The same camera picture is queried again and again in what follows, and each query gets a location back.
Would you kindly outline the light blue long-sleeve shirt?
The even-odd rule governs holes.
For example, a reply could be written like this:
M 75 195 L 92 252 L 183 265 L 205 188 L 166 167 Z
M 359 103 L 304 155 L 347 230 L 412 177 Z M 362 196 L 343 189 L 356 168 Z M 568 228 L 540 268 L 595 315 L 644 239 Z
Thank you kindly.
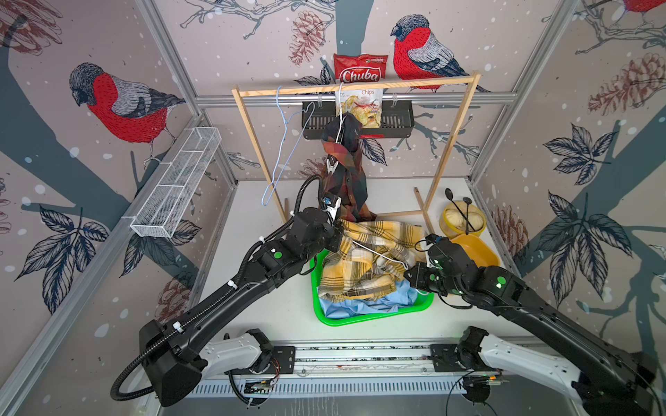
M 407 281 L 398 282 L 396 291 L 376 301 L 365 299 L 347 299 L 338 303 L 321 298 L 319 300 L 326 318 L 341 320 L 361 315 L 389 314 L 401 309 L 412 307 L 418 297 L 419 291 L 409 286 Z

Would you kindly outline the yellow plaid flannel shirt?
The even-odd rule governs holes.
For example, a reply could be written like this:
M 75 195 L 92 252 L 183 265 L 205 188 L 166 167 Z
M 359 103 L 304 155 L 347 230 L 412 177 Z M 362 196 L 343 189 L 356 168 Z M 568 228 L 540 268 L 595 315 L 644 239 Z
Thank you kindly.
M 416 252 L 425 260 L 425 255 L 416 250 L 416 243 L 425 239 L 424 229 L 419 225 L 397 221 L 371 221 L 352 223 L 342 220 L 343 239 L 338 252 L 332 252 L 324 261 L 319 296 L 338 303 L 347 299 L 376 301 L 396 291 L 396 284 L 404 280 L 406 270 L 397 263 L 385 263 L 363 249 L 355 247 L 350 239 L 362 243 L 400 244 Z

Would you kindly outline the white wire hanger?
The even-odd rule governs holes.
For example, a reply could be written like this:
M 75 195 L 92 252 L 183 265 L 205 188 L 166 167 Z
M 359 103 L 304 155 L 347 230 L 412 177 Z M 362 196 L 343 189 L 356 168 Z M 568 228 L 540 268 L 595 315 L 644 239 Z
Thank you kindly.
M 291 121 L 293 118 L 297 115 L 297 113 L 293 113 L 290 116 L 287 116 L 286 113 L 284 112 L 283 106 L 280 103 L 280 97 L 281 97 L 281 90 L 282 86 L 279 86 L 276 90 L 275 93 L 275 105 L 277 107 L 277 110 L 279 111 L 280 117 L 282 119 L 283 127 L 284 127 L 284 132 L 283 136 L 279 141 L 279 148 L 277 149 L 277 157 L 276 157 L 276 163 L 274 167 L 272 168 L 271 175 L 269 182 L 267 186 L 265 187 L 264 193 L 261 198 L 261 204 L 262 206 L 268 206 L 268 204 L 274 200 L 275 202 L 278 202 L 279 197 L 278 197 L 278 185 L 280 183 L 280 180 L 282 180 L 284 176 L 284 172 L 286 170 L 290 170 L 290 163 L 291 163 L 291 158 L 293 157 L 295 151 L 298 149 L 298 145 L 300 141 L 303 139 L 305 129 L 301 128 L 299 130 L 299 133 L 297 135 L 295 144 L 293 145 L 291 152 L 286 156 L 286 159 L 283 159 L 283 153 L 284 153 L 284 145 L 286 144 L 287 140 L 287 135 L 289 133 L 289 128 Z M 310 123 L 311 120 L 311 113 L 314 110 L 315 105 L 310 103 L 307 105 L 305 110 L 301 110 L 298 115 L 305 115 L 306 116 L 306 126 Z

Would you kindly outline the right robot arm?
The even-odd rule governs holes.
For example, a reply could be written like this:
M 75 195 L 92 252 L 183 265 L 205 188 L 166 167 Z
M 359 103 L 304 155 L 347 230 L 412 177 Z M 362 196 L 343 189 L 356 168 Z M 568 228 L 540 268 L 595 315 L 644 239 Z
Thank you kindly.
M 507 371 L 565 395 L 590 415 L 651 415 L 660 408 L 652 383 L 657 364 L 579 326 L 544 301 L 521 278 L 499 266 L 477 265 L 459 245 L 431 234 L 426 259 L 404 272 L 410 286 L 440 298 L 459 296 L 461 308 L 485 310 L 536 336 L 554 355 L 509 343 L 485 329 L 465 329 L 449 366 Z

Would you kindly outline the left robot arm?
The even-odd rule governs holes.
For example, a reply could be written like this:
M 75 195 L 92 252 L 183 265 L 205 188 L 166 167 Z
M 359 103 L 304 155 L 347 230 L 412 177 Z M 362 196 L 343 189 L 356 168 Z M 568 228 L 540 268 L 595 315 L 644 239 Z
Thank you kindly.
M 226 284 L 179 317 L 165 323 L 147 323 L 140 330 L 140 355 L 119 374 L 110 388 L 115 401 L 128 401 L 155 393 L 164 407 L 184 399 L 201 382 L 209 362 L 201 355 L 216 334 L 241 312 L 279 288 L 305 266 L 316 263 L 323 250 L 335 251 L 342 240 L 336 225 L 338 197 L 317 196 L 317 206 L 302 209 L 311 183 L 301 185 L 292 217 L 275 232 L 254 243 L 239 270 Z

